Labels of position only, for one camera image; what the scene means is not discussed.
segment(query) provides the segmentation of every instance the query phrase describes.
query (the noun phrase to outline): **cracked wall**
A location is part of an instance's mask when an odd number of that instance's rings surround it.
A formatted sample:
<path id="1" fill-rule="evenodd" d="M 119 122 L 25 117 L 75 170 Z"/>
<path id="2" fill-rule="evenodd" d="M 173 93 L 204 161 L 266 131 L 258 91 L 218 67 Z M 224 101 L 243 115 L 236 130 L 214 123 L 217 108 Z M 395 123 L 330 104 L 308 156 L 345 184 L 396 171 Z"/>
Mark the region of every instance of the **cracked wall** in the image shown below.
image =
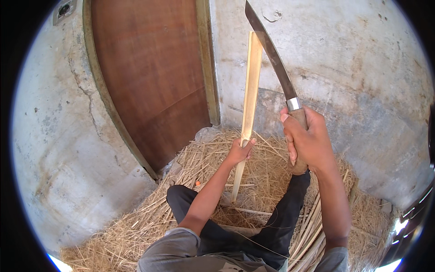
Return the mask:
<path id="1" fill-rule="evenodd" d="M 244 0 L 211 0 L 224 126 L 240 127 L 248 32 Z M 359 187 L 406 208 L 428 186 L 433 82 L 418 40 L 391 0 L 250 1 L 302 103 L 325 116 L 335 152 Z M 263 53 L 254 129 L 281 134 L 279 81 Z"/>
<path id="2" fill-rule="evenodd" d="M 13 161 L 35 232 L 53 256 L 80 244 L 156 187 L 110 119 L 90 71 L 82 1 L 43 24 L 17 88 Z"/>

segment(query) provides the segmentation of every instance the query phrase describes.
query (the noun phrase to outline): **wooden door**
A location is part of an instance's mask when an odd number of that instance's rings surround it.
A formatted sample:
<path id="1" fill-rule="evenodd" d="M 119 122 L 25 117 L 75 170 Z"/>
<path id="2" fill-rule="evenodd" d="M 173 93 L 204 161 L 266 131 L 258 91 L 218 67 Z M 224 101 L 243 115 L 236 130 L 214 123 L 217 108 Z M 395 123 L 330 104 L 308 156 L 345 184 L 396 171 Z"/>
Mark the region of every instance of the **wooden door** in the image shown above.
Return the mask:
<path id="1" fill-rule="evenodd" d="M 112 101 L 158 171 L 211 126 L 195 0 L 92 0 L 91 19 Z"/>

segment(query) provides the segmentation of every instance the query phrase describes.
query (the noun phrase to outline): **person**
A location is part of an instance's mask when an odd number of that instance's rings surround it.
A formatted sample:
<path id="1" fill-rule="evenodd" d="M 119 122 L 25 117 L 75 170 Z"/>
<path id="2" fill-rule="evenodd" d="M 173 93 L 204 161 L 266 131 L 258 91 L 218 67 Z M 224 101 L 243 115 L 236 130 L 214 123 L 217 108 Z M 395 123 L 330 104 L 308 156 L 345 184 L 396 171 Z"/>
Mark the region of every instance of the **person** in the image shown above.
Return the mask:
<path id="1" fill-rule="evenodd" d="M 324 117 L 304 106 L 308 131 L 296 119 L 280 112 L 288 143 L 289 161 L 297 157 L 318 178 L 325 254 L 316 272 L 346 271 L 351 214 L 347 195 L 334 159 Z M 182 185 L 167 191 L 167 201 L 178 226 L 153 243 L 138 261 L 141 272 L 276 272 L 286 271 L 289 245 L 310 174 L 293 175 L 287 192 L 278 202 L 267 224 L 249 239 L 228 232 L 210 220 L 231 169 L 249 159 L 255 139 L 242 148 L 236 139 L 216 173 L 199 193 Z"/>

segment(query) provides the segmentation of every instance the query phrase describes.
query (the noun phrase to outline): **gray shirt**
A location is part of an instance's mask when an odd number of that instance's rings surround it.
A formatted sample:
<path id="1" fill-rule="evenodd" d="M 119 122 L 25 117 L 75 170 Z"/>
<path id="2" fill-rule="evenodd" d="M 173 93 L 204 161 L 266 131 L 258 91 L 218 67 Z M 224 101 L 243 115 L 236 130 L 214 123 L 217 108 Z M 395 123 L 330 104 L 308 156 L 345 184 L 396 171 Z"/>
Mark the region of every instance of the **gray shirt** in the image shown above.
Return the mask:
<path id="1" fill-rule="evenodd" d="M 196 256 L 201 239 L 188 228 L 174 228 L 152 244 L 138 262 L 140 272 L 277 272 L 244 252 L 218 252 Z M 345 272 L 348 250 L 344 247 L 328 250 L 315 272 Z"/>

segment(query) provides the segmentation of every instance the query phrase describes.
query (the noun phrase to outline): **knee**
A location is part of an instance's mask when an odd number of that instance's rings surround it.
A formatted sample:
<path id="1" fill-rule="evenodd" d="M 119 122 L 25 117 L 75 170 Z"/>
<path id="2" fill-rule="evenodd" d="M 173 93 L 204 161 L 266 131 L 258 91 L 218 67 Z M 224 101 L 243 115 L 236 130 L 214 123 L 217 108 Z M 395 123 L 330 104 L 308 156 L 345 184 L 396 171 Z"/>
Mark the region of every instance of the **knee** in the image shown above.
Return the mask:
<path id="1" fill-rule="evenodd" d="M 187 189 L 184 185 L 172 185 L 166 192 L 166 200 L 178 198 Z"/>

